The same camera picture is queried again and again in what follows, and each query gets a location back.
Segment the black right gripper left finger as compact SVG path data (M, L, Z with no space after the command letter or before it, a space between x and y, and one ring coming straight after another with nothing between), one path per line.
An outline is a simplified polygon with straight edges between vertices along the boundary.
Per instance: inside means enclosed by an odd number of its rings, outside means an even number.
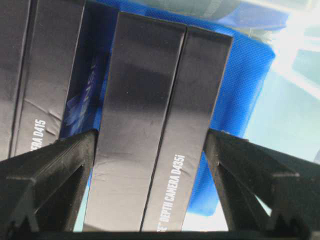
M0 162L1 234L73 231L97 136L90 129Z

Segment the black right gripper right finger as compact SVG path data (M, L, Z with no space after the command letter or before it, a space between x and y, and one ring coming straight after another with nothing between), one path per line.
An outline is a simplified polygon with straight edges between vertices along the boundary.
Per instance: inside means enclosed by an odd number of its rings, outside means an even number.
M230 231L320 233L320 166L210 129L204 152Z

